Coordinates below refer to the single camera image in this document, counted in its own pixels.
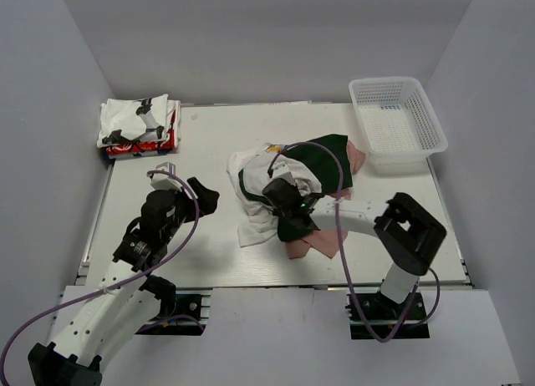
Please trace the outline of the pink t-shirt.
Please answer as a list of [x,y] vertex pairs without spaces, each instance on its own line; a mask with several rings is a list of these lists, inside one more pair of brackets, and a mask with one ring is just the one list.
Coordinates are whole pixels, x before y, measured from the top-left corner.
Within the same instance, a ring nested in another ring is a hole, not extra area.
[[[351,180],[361,169],[366,155],[359,150],[351,140],[347,140],[345,154],[349,162],[349,174],[344,175],[344,180]],[[339,253],[339,230],[335,221],[335,204],[333,203],[326,216],[320,217],[327,228],[314,230],[296,241],[284,242],[285,251],[289,260],[297,261],[305,258],[311,250],[319,252],[329,260]]]

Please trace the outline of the dark green t-shirt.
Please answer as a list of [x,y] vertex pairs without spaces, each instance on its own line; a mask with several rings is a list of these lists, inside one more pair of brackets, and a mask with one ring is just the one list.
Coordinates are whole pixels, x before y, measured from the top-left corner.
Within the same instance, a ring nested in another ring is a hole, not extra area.
[[264,243],[273,236],[282,242],[301,240],[311,232],[299,230],[274,215],[274,207],[262,194],[275,178],[275,170],[288,170],[301,196],[331,195],[339,186],[353,186],[356,174],[365,160],[346,135],[324,135],[303,144],[263,144],[255,150],[235,152],[227,162],[232,187],[242,203],[247,219],[238,227],[241,246]]

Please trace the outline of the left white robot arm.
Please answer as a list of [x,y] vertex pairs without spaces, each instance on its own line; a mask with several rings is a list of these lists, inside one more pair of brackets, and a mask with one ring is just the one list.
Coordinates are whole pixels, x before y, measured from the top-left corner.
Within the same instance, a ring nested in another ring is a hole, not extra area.
[[196,225],[217,209],[219,193],[197,178],[181,181],[155,170],[153,191],[126,227],[97,289],[52,340],[36,344],[28,363],[37,385],[99,385],[111,359],[140,332],[199,316],[178,299],[176,286],[155,274],[185,223]]

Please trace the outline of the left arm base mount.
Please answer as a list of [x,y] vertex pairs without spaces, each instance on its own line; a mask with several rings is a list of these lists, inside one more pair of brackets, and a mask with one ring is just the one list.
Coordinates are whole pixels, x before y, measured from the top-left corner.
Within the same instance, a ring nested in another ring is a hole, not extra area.
[[137,335],[201,336],[208,322],[210,290],[179,290],[175,301],[144,325]]

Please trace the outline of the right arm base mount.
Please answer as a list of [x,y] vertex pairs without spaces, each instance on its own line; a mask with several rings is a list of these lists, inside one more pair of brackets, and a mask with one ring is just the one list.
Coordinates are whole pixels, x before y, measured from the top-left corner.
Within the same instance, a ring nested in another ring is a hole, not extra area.
[[[381,338],[386,338],[390,334],[403,312],[405,303],[408,301],[408,298],[406,298],[402,304],[390,303],[385,298],[382,298],[378,292],[361,292],[357,293],[356,297],[364,315],[370,322],[370,326]],[[345,309],[349,315],[351,339],[372,340],[373,337],[361,321],[350,295],[348,295]],[[421,293],[418,292],[394,339],[429,339],[431,335],[428,325],[426,323],[418,324],[426,316],[425,303]]]

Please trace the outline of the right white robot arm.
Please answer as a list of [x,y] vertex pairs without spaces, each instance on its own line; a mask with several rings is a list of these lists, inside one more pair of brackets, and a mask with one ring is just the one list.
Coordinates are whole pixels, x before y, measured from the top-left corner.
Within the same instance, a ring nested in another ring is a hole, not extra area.
[[380,286],[377,306],[389,318],[406,310],[413,286],[429,271],[446,238],[446,228],[404,192],[395,193],[385,203],[337,200],[332,196],[301,196],[295,185],[276,179],[262,195],[279,218],[299,230],[341,229],[379,239],[392,265]]

